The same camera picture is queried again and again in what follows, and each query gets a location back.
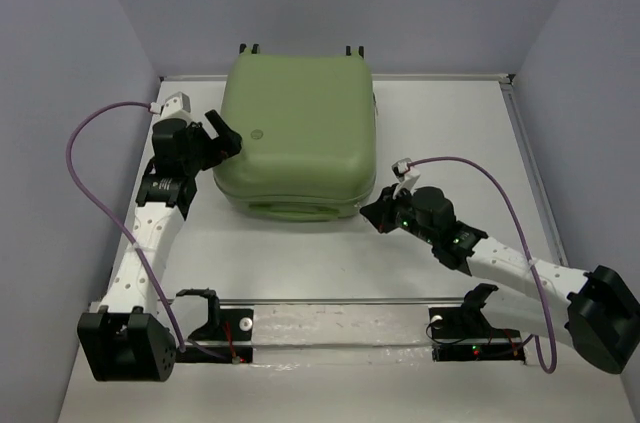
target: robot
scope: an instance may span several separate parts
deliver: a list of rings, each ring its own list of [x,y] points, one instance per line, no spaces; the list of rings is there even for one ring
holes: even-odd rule
[[[218,133],[211,139],[192,121],[189,99],[182,93],[155,110],[160,114],[152,129],[155,156],[136,197],[137,243],[127,247],[97,310],[83,313],[78,322],[80,343],[98,381],[165,381],[171,375],[185,341],[177,321],[172,320],[172,334],[156,318],[157,296],[165,308],[169,305],[161,291],[156,295],[167,256],[195,197],[196,175],[232,158],[242,147],[240,135],[215,111],[206,114]],[[541,260],[529,262],[521,252],[459,221],[441,189],[413,191],[420,173],[411,160],[398,161],[392,170],[398,183],[384,188],[360,213],[380,234],[404,230],[430,245],[447,268],[495,282],[480,284],[465,296],[461,310],[467,318],[534,335],[548,334],[550,321],[557,341],[602,371],[622,372],[640,342],[640,304],[615,271],[599,266],[585,272]],[[537,270],[535,278],[531,264]],[[199,332],[215,331],[220,324],[215,291],[183,293],[207,300],[209,317]],[[548,306],[546,318],[541,295]],[[198,347],[195,341],[192,346]]]

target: green suitcase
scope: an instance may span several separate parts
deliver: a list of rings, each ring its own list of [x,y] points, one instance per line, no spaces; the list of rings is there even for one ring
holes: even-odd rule
[[[376,176],[371,71],[359,55],[288,57],[245,50],[227,79],[221,115],[242,136],[214,169],[238,208],[265,217],[352,216]]]

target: purple hose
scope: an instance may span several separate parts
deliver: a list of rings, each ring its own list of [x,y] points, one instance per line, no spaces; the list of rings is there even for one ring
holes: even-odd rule
[[[481,167],[477,163],[474,163],[471,160],[467,160],[466,158],[459,158],[457,156],[438,156],[435,158],[425,158],[422,160],[417,160],[409,163],[409,167],[418,166],[425,163],[434,163],[436,161],[457,161],[458,163],[464,163],[466,165],[474,167],[476,170],[481,172],[484,176],[489,178],[491,183],[493,183],[493,185],[500,192],[500,195],[502,195],[502,199],[507,205],[509,213],[511,214],[511,218],[513,219],[513,223],[516,226],[516,231],[518,232],[518,237],[520,238],[520,243],[522,244],[522,249],[524,250],[524,256],[527,258],[527,261],[531,263],[531,260],[532,260],[531,250],[529,250],[529,245],[527,244],[527,239],[524,236],[522,225],[520,225],[520,220],[518,220],[518,216],[516,215],[516,212],[513,209],[511,200],[509,200],[507,193],[504,191],[504,188],[502,188],[502,185],[498,183],[498,180],[496,180],[491,173],[489,173],[487,170],[485,170],[483,167]],[[555,332],[553,331],[553,323],[551,321],[551,311],[549,309],[549,300],[547,299],[547,295],[544,292],[544,289],[542,287],[542,282],[540,281],[540,275],[538,274],[538,270],[536,269],[536,266],[530,264],[529,268],[531,269],[533,280],[536,283],[536,288],[538,289],[538,293],[540,295],[540,302],[542,303],[542,312],[544,313],[544,320],[547,325],[547,332],[549,333],[549,344],[551,346],[551,365],[547,367],[544,361],[544,356],[542,354],[542,347],[540,345],[540,338],[538,338],[538,336],[535,336],[536,352],[538,353],[538,361],[540,362],[540,366],[542,367],[544,372],[551,374],[554,371],[556,371],[556,366],[558,364],[558,353],[556,349],[556,335],[555,335]],[[531,338],[528,338],[527,340],[525,340],[525,343],[522,346],[524,346],[530,340]]]
[[[186,349],[184,345],[184,338],[182,337],[182,332],[180,331],[180,327],[178,326],[178,321],[176,320],[176,316],[173,313],[173,310],[171,309],[169,300],[167,300],[167,297],[165,296],[164,292],[162,291],[162,288],[160,287],[160,282],[156,278],[156,275],[153,274],[153,270],[151,269],[149,260],[147,260],[147,257],[145,256],[144,252],[138,247],[138,242],[135,236],[133,236],[133,234],[127,229],[127,227],[124,226],[124,223],[120,221],[120,219],[116,216],[116,214],[113,211],[111,211],[111,209],[109,209],[104,203],[102,203],[98,199],[97,196],[91,193],[91,191],[86,186],[84,186],[84,183],[80,181],[80,178],[78,177],[78,174],[76,173],[76,170],[73,167],[73,159],[71,158],[71,152],[73,150],[73,144],[75,143],[76,138],[78,137],[82,129],[85,126],[87,126],[91,121],[93,121],[95,118],[100,116],[101,114],[109,110],[112,110],[114,108],[120,108],[123,106],[139,106],[141,108],[146,108],[147,110],[151,109],[151,105],[149,103],[137,103],[133,101],[124,101],[121,103],[113,103],[111,105],[107,105],[104,108],[101,108],[91,113],[89,116],[87,116],[84,119],[82,123],[78,125],[78,127],[75,130],[73,130],[73,133],[71,133],[71,136],[69,137],[69,141],[67,143],[67,150],[66,150],[67,169],[69,170],[71,179],[76,184],[76,186],[80,189],[80,191],[82,191],[82,193],[84,193],[84,195],[87,198],[89,198],[94,205],[100,208],[100,210],[102,210],[102,212],[105,215],[107,215],[111,221],[115,223],[115,225],[120,229],[122,234],[127,238],[127,240],[129,240],[129,243],[131,243],[135,248],[136,253],[140,257],[140,262],[142,263],[144,270],[147,272],[149,281],[151,282],[153,289],[156,291],[158,298],[162,303],[162,306],[167,312],[169,321],[171,321],[171,326],[173,326],[173,331],[175,332],[176,338],[178,339],[178,349],[180,350],[180,352],[184,352]]]

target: purple cable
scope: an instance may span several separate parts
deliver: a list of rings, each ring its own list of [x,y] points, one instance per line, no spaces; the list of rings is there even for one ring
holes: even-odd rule
[[[529,245],[527,244],[527,239],[525,238],[524,231],[522,230],[522,226],[520,225],[520,220],[518,219],[518,216],[516,215],[516,212],[513,209],[511,200],[507,196],[507,193],[504,191],[504,188],[502,188],[502,185],[498,183],[498,180],[496,180],[491,173],[489,173],[487,170],[485,170],[483,167],[481,167],[477,163],[474,163],[471,160],[467,160],[466,158],[459,158],[457,156],[438,156],[435,158],[425,158],[422,160],[417,160],[409,163],[409,167],[418,166],[425,163],[435,163],[436,161],[457,161],[458,163],[464,163],[466,165],[474,167],[484,176],[489,178],[491,183],[493,183],[496,189],[500,192],[500,195],[502,195],[502,199],[507,205],[509,213],[511,214],[511,218],[513,219],[513,223],[516,226],[516,231],[518,232],[518,237],[520,238],[520,243],[522,244],[522,249],[524,250],[524,256],[527,258],[527,261],[531,263],[531,260],[532,260],[531,250],[529,250]],[[556,335],[555,335],[555,332],[553,331],[553,323],[551,321],[551,311],[549,310],[549,300],[542,287],[542,282],[540,281],[540,275],[538,274],[538,270],[536,269],[536,266],[530,264],[529,268],[531,269],[533,280],[536,284],[536,288],[538,289],[538,293],[540,295],[540,302],[542,303],[542,312],[544,313],[544,320],[547,325],[547,332],[549,333],[549,344],[551,346],[551,365],[547,367],[544,361],[544,355],[542,354],[542,347],[540,345],[540,338],[538,336],[535,336],[536,352],[538,353],[538,361],[540,362],[540,366],[542,367],[544,372],[551,374],[556,370],[556,366],[558,364],[558,353],[556,349]],[[531,337],[525,340],[522,346],[526,345],[529,341],[531,341]]]
[[[127,227],[124,225],[124,223],[122,221],[120,221],[120,219],[116,216],[116,214],[113,211],[111,211],[111,209],[109,209],[109,207],[107,207],[107,205],[102,203],[98,199],[98,197],[96,195],[91,193],[91,191],[84,185],[84,183],[82,183],[82,181],[80,181],[80,178],[78,177],[78,174],[76,173],[76,170],[73,167],[73,159],[71,158],[71,154],[72,154],[72,150],[73,150],[73,144],[75,143],[76,138],[78,138],[78,135],[84,129],[84,127],[87,126],[91,121],[96,119],[101,114],[103,114],[103,113],[105,113],[105,112],[107,112],[109,110],[112,110],[114,108],[121,108],[123,106],[139,106],[141,108],[146,108],[147,110],[151,109],[151,104],[149,104],[149,103],[138,103],[138,102],[134,102],[134,101],[123,101],[121,103],[113,103],[111,105],[107,105],[104,108],[101,108],[101,109],[91,113],[89,116],[87,116],[84,119],[84,121],[82,123],[80,123],[78,125],[78,127],[75,130],[73,130],[73,133],[71,133],[71,136],[69,137],[69,141],[67,142],[67,149],[66,149],[66,152],[65,152],[66,160],[67,160],[67,170],[69,170],[69,174],[71,175],[71,179],[76,184],[76,186],[80,189],[80,191],[82,191],[82,193],[84,193],[84,195],[87,198],[89,198],[89,200],[91,200],[91,202],[94,205],[96,205],[98,208],[100,208],[100,210],[102,210],[102,212],[105,215],[107,215],[111,221],[113,221],[115,223],[115,225],[120,229],[122,234],[127,238],[127,240],[129,240],[129,243],[131,243],[131,245],[134,247],[136,253],[138,254],[138,257],[140,258],[140,262],[142,263],[144,271],[146,271],[147,276],[149,277],[149,281],[151,282],[151,286],[153,286],[153,289],[156,291],[156,294],[158,295],[158,298],[160,299],[160,302],[162,303],[162,306],[164,307],[165,311],[167,312],[167,316],[169,317],[169,321],[171,321],[171,326],[173,327],[173,331],[176,334],[176,338],[178,340],[178,349],[180,350],[181,353],[184,353],[184,351],[186,350],[186,347],[185,347],[185,344],[184,344],[184,338],[182,336],[182,332],[180,331],[180,327],[178,326],[178,320],[176,319],[176,315],[173,313],[173,310],[171,309],[171,305],[169,304],[169,300],[167,299],[166,295],[162,291],[162,287],[160,286],[160,282],[156,278],[156,275],[153,274],[153,270],[151,269],[151,265],[149,264],[149,260],[147,260],[147,257],[144,254],[144,251],[142,251],[142,249],[140,249],[140,247],[138,246],[138,241],[136,240],[136,237],[133,236],[133,234],[127,229]],[[194,346],[196,348],[198,348],[200,351],[203,351],[203,349],[202,349],[202,347],[200,345],[194,344]],[[215,352],[212,352],[211,350],[207,350],[207,351],[203,351],[203,352],[208,354],[208,355],[217,356],[218,358],[224,359],[224,357],[222,355],[220,355],[218,353],[215,353]]]

